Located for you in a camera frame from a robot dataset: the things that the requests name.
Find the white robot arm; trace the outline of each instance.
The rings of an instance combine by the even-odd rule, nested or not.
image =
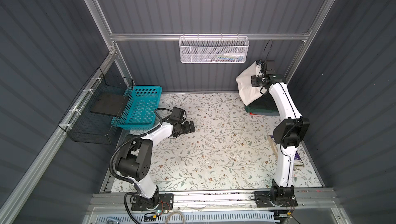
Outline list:
[[[274,129],[274,140],[278,148],[278,165],[272,181],[270,200],[274,205],[283,205],[288,202],[296,206],[293,186],[294,156],[308,129],[309,120],[303,118],[297,110],[283,76],[276,74],[274,68],[273,60],[264,62],[257,60],[256,75],[251,77],[251,83],[253,87],[261,87],[261,90],[265,88],[271,94],[282,120]]]
[[[172,112],[161,118],[158,110]],[[182,134],[195,132],[193,121],[186,121],[186,111],[174,107],[173,110],[158,108],[155,114],[160,118],[160,124],[138,136],[129,134],[114,152],[110,159],[109,171],[119,180],[131,183],[140,196],[142,207],[152,209],[160,200],[158,187],[151,180],[150,170],[152,148],[168,137],[178,137]]]

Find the gray wall panel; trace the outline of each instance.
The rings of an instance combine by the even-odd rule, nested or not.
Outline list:
[[[238,90],[235,78],[261,58],[267,41],[251,41],[245,63],[191,64],[180,62],[176,41],[117,42],[136,85],[161,86],[164,92]],[[284,74],[300,41],[275,41],[268,59]]]
[[[289,87],[319,173],[355,223],[396,211],[395,18],[396,0],[336,0]]]
[[[324,0],[98,0],[113,33],[300,33]]]
[[[3,205],[108,50],[83,0],[0,5]],[[14,223],[79,223],[111,149],[66,140]]]

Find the blue basket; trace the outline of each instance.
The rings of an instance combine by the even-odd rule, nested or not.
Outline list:
[[[161,87],[134,87],[127,89],[124,96],[129,97],[121,117],[114,117],[111,125],[123,129],[150,129],[154,126],[154,110],[160,103]]]

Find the white metal basket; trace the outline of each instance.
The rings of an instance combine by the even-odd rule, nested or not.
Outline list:
[[[249,40],[240,36],[180,37],[182,63],[244,63]]]

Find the green object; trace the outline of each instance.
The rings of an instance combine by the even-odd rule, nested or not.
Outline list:
[[[245,106],[245,111],[256,115],[279,116],[278,108],[270,93],[262,95]]]

